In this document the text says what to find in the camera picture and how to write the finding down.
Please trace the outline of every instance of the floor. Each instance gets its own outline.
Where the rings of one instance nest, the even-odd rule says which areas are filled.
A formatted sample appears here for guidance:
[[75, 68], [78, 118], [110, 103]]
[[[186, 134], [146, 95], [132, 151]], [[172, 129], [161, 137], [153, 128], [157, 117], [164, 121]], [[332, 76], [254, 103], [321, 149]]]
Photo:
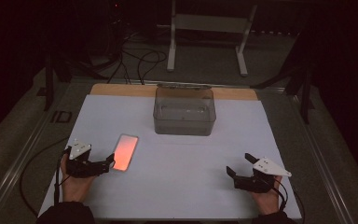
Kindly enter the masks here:
[[[121, 66], [111, 83], [125, 83], [128, 74], [132, 84], [139, 84], [138, 72], [142, 76], [153, 67], [145, 75], [146, 84], [164, 81], [248, 88], [277, 75], [295, 41], [290, 36], [250, 35], [244, 52], [249, 76], [241, 77], [235, 58], [236, 42], [231, 39], [218, 44], [179, 39], [175, 70], [168, 73], [166, 60], [155, 67], [153, 63], [139, 65], [139, 58], [149, 49], [168, 53], [167, 36], [144, 41], [142, 36], [134, 35], [124, 46], [127, 73]], [[150, 53], [144, 59], [161, 60], [163, 55]], [[111, 77], [116, 68], [117, 63], [100, 74]], [[0, 124], [0, 223], [35, 222], [20, 189], [30, 206], [38, 211], [84, 97], [94, 83], [105, 82], [76, 70], [73, 73], [71, 83], [55, 81], [54, 104], [44, 111], [45, 98], [37, 96], [44, 87], [42, 70], [34, 77], [34, 86]], [[256, 92], [266, 109], [283, 162], [293, 174], [291, 183], [304, 204], [305, 223], [358, 223], [358, 168], [351, 153], [318, 90], [311, 89], [312, 109], [307, 125], [298, 114], [297, 97], [282, 91], [286, 82]], [[55, 111], [71, 112], [73, 116], [69, 122], [56, 122], [52, 119]]]

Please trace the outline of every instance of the human hand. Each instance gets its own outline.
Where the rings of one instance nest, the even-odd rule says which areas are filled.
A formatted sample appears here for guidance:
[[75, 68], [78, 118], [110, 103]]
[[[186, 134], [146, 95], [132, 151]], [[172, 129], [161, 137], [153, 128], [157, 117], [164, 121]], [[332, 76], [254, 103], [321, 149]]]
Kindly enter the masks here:
[[61, 161], [62, 171], [62, 201], [83, 203], [89, 193], [92, 181], [97, 176], [74, 178], [66, 173], [68, 154], [64, 154]]
[[[275, 176], [274, 188], [278, 189], [282, 180], [280, 175]], [[279, 195], [278, 193], [271, 189], [267, 193], [254, 193], [250, 192], [252, 198], [257, 204], [258, 211], [261, 215], [269, 215], [272, 213], [279, 212]]]

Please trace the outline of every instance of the smartphone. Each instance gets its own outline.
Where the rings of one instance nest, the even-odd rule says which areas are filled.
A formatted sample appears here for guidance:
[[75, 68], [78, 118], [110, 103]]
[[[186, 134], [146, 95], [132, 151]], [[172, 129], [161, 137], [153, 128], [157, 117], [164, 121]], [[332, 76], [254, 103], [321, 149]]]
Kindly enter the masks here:
[[129, 168], [133, 151], [138, 145], [138, 136], [122, 134], [116, 144], [115, 148], [115, 164], [113, 169], [119, 171], [126, 171]]

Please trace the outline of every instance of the transparent plastic container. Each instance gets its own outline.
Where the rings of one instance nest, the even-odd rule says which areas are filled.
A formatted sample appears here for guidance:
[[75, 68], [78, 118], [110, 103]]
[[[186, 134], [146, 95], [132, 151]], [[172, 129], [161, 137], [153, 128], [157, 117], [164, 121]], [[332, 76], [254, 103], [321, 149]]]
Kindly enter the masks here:
[[156, 133], [210, 135], [216, 113], [207, 86], [158, 85], [154, 106]]

